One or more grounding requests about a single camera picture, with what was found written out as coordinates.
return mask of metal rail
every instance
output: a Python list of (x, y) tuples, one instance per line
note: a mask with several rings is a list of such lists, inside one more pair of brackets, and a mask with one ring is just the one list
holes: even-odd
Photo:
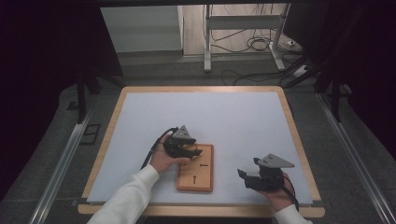
[(353, 143), (349, 139), (347, 132), (345, 131), (341, 122), (338, 122), (332, 115), (330, 110), (330, 102), (328, 101), (324, 93), (317, 93), (317, 97), (322, 103), (323, 110), (325, 111), (327, 118), (329, 119), (338, 139), (343, 145), (348, 158), (355, 169), (361, 183), (363, 184), (369, 198), (371, 199), (377, 213), (381, 217), (383, 223), (396, 224), (396, 219), (391, 211), (391, 208), (381, 192), (379, 186), (375, 183), (369, 171), (367, 170), (364, 162), (361, 160), (358, 151), (354, 147)]
[(64, 152), (62, 153), (62, 156), (59, 159), (54, 172), (52, 173), (49, 183), (47, 184), (44, 193), (38, 201), (35, 211), (33, 212), (28, 222), (29, 224), (44, 223), (44, 221), (46, 220), (52, 203), (55, 200), (56, 194), (58, 193), (58, 190), (62, 185), (62, 182), (64, 181), (64, 176), (67, 172), (69, 164), (76, 152), (79, 140), (81, 139), (81, 136), (84, 133), (84, 129), (87, 126), (88, 121), (90, 120), (92, 109), (96, 103), (96, 99), (97, 96), (94, 95), (85, 118), (80, 124), (76, 124), (76, 127), (74, 128), (69, 138), (69, 141), (64, 148)]

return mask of hand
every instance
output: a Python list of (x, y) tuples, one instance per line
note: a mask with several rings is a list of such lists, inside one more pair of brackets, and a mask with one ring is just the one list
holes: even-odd
[[(288, 174), (283, 173), (283, 176), (289, 179)], [(285, 187), (291, 193), (294, 193), (291, 183), (286, 179), (285, 179)], [(276, 212), (279, 212), (280, 210), (293, 204), (289, 195), (287, 195), (285, 191), (283, 191), (282, 189), (273, 192), (266, 192), (261, 190), (256, 190), (256, 191), (268, 198), (268, 200), (271, 202)]]
[(150, 164), (154, 169), (160, 174), (163, 171), (167, 170), (171, 165), (176, 163), (187, 164), (191, 160), (190, 158), (172, 158), (168, 156), (163, 148), (163, 141), (168, 138), (169, 134), (161, 139), (160, 144), (155, 148), (154, 153), (152, 154)]

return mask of gray floor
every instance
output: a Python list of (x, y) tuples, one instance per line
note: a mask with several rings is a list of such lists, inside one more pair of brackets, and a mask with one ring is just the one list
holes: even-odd
[[(204, 72), (201, 58), (182, 58), (175, 55), (152, 58), (147, 55), (140, 57), (140, 60), (140, 63), (134, 63), (134, 57), (121, 60), (124, 77), (118, 79), (131, 86), (222, 86), (231, 85), (238, 77), (236, 73), (246, 75), (276, 71), (271, 57), (265, 54), (214, 57), (211, 73)], [(278, 77), (278, 75), (257, 76), (254, 77), (256, 81), (243, 79), (236, 85), (278, 84), (278, 78), (267, 79), (269, 77)], [(78, 146), (45, 223), (86, 223), (90, 218), (90, 216), (78, 213), (76, 202), (84, 190), (95, 155), (120, 93), (120, 89), (115, 85), (101, 78), (99, 81), (102, 86), (101, 93), (98, 95), (87, 93), (88, 103), (96, 102), (89, 124), (101, 125), (98, 140), (90, 146)], [(314, 82), (315, 78), (312, 77), (293, 88), (285, 89), (306, 156), (326, 207), (326, 215), (323, 218), (312, 220), (314, 223), (382, 223), (372, 200), (356, 175), (346, 151), (324, 113), (313, 90)], [(27, 223), (31, 218), (78, 120), (77, 110), (67, 109), (70, 103), (76, 100), (75, 86), (63, 91), (57, 113), (35, 155), (26, 165), (6, 198), (0, 202), (0, 223)], [(347, 104), (347, 98), (342, 99), (340, 103), (342, 124), (376, 184), (394, 210), (396, 179), (390, 174), (396, 172), (395, 160), (355, 115)], [(83, 136), (81, 142), (91, 140), (90, 136)], [(167, 221), (192, 223), (191, 219), (156, 221), (153, 218), (148, 220), (149, 223), (167, 223)], [(205, 221), (221, 223), (218, 219)], [(264, 222), (261, 219), (227, 221), (228, 223)]]

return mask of metal frame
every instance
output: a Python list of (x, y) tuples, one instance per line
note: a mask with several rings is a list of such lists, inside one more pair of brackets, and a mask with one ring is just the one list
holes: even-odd
[(44, 223), (46, 220), (50, 208), (52, 207), (52, 203), (55, 200), (56, 194), (58, 193), (58, 190), (64, 181), (64, 176), (67, 172), (67, 169), (69, 168), (70, 162), (76, 152), (79, 140), (81, 139), (85, 127), (90, 120), (92, 109), (96, 103), (96, 98), (97, 96), (94, 95), (87, 115), (84, 117), (81, 123), (76, 124), (75, 129), (73, 130), (69, 141), (64, 148), (64, 152), (62, 153), (62, 156), (59, 159), (52, 176), (50, 177), (49, 183), (44, 189), (44, 193), (42, 194), (40, 201), (38, 201), (35, 211), (28, 222), (29, 224)]
[(279, 38), (288, 15), (290, 4), (285, 4), (280, 15), (247, 15), (247, 16), (211, 16), (210, 5), (206, 5), (205, 15), (205, 50), (204, 69), (211, 71), (211, 53), (209, 32), (212, 30), (238, 30), (238, 29), (276, 29), (274, 41), (269, 43), (269, 49), (274, 57), (279, 71), (285, 71), (285, 65), (277, 50)]
[(355, 169), (356, 174), (361, 180), (363, 187), (367, 191), (367, 194), (371, 199), (377, 213), (381, 217), (383, 223), (395, 224), (396, 218), (389, 206), (389, 203), (382, 194), (379, 186), (375, 183), (374, 179), (370, 175), (369, 171), (364, 165), (364, 162), (361, 160), (358, 150), (349, 139), (342, 123), (338, 122), (338, 120), (332, 114), (332, 111), (330, 110), (331, 104), (328, 101), (326, 94), (317, 93), (317, 97), (322, 103), (322, 108), (326, 113), (327, 118), (334, 129), (334, 132), (337, 134), (338, 139), (343, 145), (344, 150), (346, 151), (346, 154), (350, 160), (350, 163), (352, 164), (352, 167)]

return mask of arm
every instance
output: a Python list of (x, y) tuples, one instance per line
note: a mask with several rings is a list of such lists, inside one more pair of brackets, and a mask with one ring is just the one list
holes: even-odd
[[(285, 187), (290, 192), (293, 192), (289, 181), (285, 181)], [(291, 202), (291, 198), (283, 190), (280, 189), (275, 192), (257, 191), (268, 198), (276, 211), (275, 218), (279, 224), (312, 224), (311, 221), (305, 220), (300, 215), (295, 205)]]
[(149, 204), (151, 188), (160, 178), (160, 173), (172, 164), (188, 162), (190, 162), (188, 158), (170, 158), (163, 145), (159, 144), (151, 157), (150, 164), (132, 175), (88, 223), (135, 223)]

